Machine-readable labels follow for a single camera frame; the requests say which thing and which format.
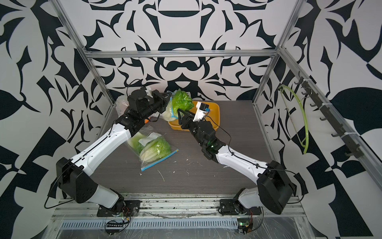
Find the yellow plastic tray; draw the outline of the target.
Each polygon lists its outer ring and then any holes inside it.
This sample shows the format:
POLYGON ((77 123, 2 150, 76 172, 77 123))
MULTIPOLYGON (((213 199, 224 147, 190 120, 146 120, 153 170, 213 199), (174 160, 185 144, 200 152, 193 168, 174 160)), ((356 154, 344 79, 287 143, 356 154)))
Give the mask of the yellow plastic tray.
MULTIPOLYGON (((205 117, 205 119, 207 121, 210 121, 213 126, 213 129, 217 131, 220 126, 220 107, 217 103, 214 103, 214 102, 203 102, 203 103, 209 105, 209 110, 210 110, 207 116, 205 117)), ((181 128, 178 120, 169 121, 168 124, 173 130, 186 131, 185 129, 181 128)))

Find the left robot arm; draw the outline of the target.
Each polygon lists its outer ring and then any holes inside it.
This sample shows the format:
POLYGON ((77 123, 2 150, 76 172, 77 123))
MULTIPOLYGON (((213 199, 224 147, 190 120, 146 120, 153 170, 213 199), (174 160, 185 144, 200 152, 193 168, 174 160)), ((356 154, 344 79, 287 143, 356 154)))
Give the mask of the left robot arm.
POLYGON ((115 149, 138 133, 147 119, 155 113, 163 113, 170 98, 169 92, 150 92, 145 87, 133 91, 127 97, 127 109, 104 135, 84 151, 56 163, 58 188, 78 204, 90 202, 114 213, 123 212, 123 196, 97 184, 91 175, 115 149))

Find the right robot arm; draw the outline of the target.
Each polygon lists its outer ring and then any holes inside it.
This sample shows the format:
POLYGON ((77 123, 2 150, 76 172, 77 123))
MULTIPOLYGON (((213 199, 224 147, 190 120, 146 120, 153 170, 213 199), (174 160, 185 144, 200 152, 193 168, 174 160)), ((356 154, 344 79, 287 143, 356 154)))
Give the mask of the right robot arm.
POLYGON ((238 205, 245 209, 263 206, 280 215, 291 196, 296 194, 296 185, 290 180, 287 170, 274 160, 266 163, 235 151, 216 137, 211 122, 205 120, 204 112, 199 118, 196 116, 198 114, 190 111, 178 110, 181 128, 190 131, 204 156, 236 170, 257 185, 237 194, 238 205))

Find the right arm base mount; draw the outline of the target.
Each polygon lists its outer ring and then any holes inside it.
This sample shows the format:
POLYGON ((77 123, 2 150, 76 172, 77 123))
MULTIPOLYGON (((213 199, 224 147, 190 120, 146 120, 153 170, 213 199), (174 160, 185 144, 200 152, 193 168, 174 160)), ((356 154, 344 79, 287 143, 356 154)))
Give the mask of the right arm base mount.
POLYGON ((253 207, 251 209, 247 209, 244 206, 242 206, 238 200, 221 199, 219 201, 218 212, 221 215, 257 216, 262 214, 262 209, 261 207, 253 207))

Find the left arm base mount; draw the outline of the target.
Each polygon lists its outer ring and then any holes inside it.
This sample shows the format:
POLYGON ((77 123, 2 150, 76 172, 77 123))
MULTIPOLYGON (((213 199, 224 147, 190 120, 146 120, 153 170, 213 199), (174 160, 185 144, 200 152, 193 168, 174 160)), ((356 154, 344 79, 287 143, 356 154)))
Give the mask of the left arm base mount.
POLYGON ((140 211, 140 204, 140 200, 125 200, 124 202, 119 200, 112 208, 100 206, 96 216, 100 218, 136 216, 140 211))

